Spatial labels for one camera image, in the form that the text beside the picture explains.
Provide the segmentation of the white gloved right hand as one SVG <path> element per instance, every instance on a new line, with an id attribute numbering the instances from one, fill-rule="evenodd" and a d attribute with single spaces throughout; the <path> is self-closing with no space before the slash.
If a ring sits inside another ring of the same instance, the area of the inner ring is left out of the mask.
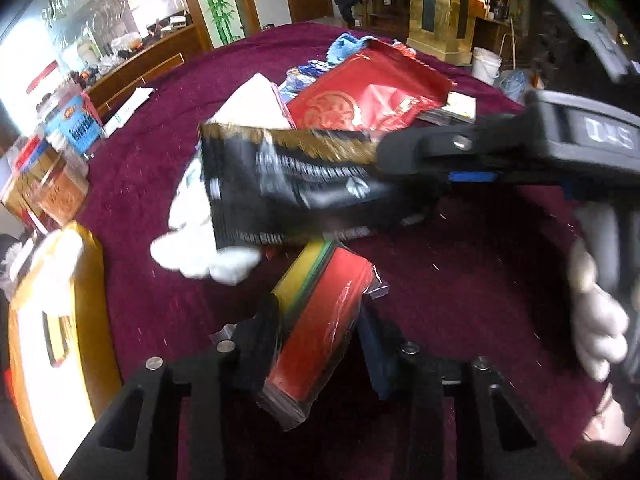
<path id="1" fill-rule="evenodd" d="M 572 298 L 574 348 L 582 368 L 596 382 L 605 382 L 615 364 L 626 358 L 629 316 L 597 283 L 598 270 L 583 240 L 576 240 L 567 261 Z"/>

